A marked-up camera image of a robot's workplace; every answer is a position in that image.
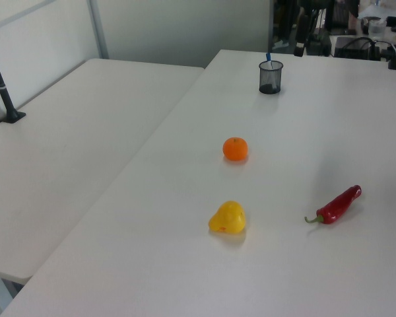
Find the dark robot gripper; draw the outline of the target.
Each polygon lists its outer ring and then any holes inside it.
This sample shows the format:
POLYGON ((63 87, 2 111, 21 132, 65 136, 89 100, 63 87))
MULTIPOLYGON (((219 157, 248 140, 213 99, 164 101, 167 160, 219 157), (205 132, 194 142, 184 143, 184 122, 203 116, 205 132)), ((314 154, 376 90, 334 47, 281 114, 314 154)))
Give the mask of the dark robot gripper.
POLYGON ((307 31, 308 43, 314 42, 317 36, 317 22, 319 18, 319 11, 328 8, 331 0, 299 0, 298 6, 301 8, 301 16, 298 19, 296 27, 294 48, 294 56, 303 56, 307 31), (310 17, 310 24, 308 29, 308 16, 310 17))

